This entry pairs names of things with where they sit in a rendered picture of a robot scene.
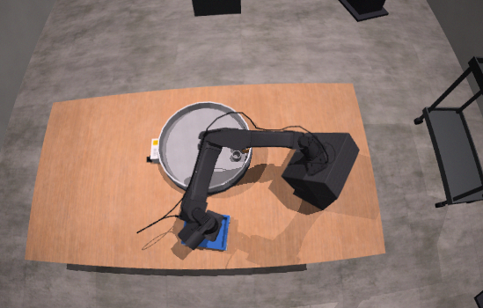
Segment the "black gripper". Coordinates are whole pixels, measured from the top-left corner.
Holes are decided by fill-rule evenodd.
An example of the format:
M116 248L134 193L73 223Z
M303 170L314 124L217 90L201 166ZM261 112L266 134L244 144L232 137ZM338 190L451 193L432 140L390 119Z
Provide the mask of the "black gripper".
M205 239L214 242L214 241L216 241L216 238L217 238L217 236L219 234L219 231L220 231L220 229L221 229L221 227L223 225L222 224L222 221L223 221L224 216L221 215L221 214L218 214L218 213L216 213L214 211L211 211L209 209L206 212L207 213L210 213L211 215L213 215L216 218L217 222L218 222L218 223L216 223L216 228L213 231L206 231L207 234L204 233L205 234L204 236L206 237Z

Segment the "blue tray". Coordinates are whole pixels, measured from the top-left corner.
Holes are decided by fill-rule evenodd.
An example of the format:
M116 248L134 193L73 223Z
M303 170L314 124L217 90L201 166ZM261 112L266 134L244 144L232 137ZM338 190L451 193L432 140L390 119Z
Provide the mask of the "blue tray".
M216 238L216 241L212 242L212 241L209 241L207 239L204 239L198 246L220 249L220 250L226 249L230 217L228 215L223 215L223 216L228 217L228 218L223 219L223 222L222 222L223 226L222 226L221 230L219 231L219 234ZM227 224L226 224L226 222L227 222Z

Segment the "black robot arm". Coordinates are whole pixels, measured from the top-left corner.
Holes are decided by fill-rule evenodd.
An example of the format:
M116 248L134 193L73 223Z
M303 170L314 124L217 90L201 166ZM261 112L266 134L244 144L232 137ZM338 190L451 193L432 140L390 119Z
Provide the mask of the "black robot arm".
M178 237L192 250L195 250L205 239L203 232L207 234L206 231L213 231L216 228L215 218L206 212L208 206L206 200L216 161L223 147L233 150L246 150L246 148L252 147L282 147L300 150L305 155L312 176L327 168L316 135L314 135L315 138L307 137L304 132L246 131L246 129L238 128L217 128L207 131L211 132L206 133L202 142L193 177L191 177L185 198L181 202L178 217L180 220L188 221L187 225L178 233ZM210 134L214 132L216 133ZM195 221L199 221L200 224Z

